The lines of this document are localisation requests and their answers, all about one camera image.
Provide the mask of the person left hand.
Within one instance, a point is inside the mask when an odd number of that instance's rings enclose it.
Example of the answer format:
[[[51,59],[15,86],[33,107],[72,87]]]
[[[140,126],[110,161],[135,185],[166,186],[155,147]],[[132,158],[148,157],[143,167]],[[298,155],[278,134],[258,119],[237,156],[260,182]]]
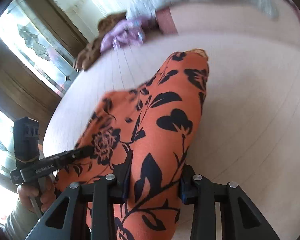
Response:
[[[32,185],[21,184],[17,187],[17,194],[21,205],[33,213],[35,213],[35,210],[31,203],[31,197],[40,197],[42,212],[45,212],[56,200],[55,186],[50,176],[46,177],[43,193],[40,193],[39,189]]]

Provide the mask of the grey sleeve forearm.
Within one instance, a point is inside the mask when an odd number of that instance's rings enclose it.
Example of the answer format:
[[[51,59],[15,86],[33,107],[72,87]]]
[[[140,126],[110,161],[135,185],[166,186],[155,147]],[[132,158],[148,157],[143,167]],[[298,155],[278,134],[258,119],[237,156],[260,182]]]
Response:
[[[24,240],[37,222],[37,215],[23,207],[17,200],[16,207],[6,220],[3,232],[7,239]]]

